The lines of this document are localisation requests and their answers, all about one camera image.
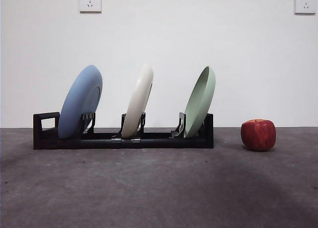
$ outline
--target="concrete floor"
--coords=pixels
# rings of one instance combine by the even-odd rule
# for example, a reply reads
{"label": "concrete floor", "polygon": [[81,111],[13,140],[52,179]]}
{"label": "concrete floor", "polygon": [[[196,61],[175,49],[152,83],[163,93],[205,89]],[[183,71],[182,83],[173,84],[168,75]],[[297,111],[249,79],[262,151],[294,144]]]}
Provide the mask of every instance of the concrete floor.
{"label": "concrete floor", "polygon": [[278,128],[270,152],[239,130],[214,149],[34,151],[32,129],[1,129],[1,227],[318,227],[318,128]]}

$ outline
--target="wall socket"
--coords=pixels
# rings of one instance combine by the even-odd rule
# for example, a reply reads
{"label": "wall socket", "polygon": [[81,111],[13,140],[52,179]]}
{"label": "wall socket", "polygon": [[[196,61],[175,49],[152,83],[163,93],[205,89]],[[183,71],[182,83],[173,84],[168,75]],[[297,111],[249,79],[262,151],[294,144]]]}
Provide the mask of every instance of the wall socket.
{"label": "wall socket", "polygon": [[295,0],[295,14],[315,14],[317,0]]}
{"label": "wall socket", "polygon": [[79,11],[101,13],[101,0],[79,0]]}

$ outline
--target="apple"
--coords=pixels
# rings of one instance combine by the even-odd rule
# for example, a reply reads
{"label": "apple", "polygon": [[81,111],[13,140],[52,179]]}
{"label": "apple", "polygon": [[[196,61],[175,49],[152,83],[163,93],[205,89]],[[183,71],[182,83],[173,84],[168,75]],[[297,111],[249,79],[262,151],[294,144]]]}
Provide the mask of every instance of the apple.
{"label": "apple", "polygon": [[268,151],[276,142],[275,126],[270,120],[248,120],[242,124],[240,135],[246,147],[253,151]]}

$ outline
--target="wall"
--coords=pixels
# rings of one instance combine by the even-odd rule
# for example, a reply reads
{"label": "wall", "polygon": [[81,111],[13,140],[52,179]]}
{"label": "wall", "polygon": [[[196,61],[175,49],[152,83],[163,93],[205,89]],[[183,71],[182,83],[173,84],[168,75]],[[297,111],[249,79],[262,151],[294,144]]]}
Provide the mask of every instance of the wall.
{"label": "wall", "polygon": [[1,0],[1,127],[61,111],[79,72],[103,75],[97,127],[120,126],[144,62],[155,72],[147,126],[174,126],[206,65],[215,126],[252,118],[318,126],[318,16],[294,0]]}

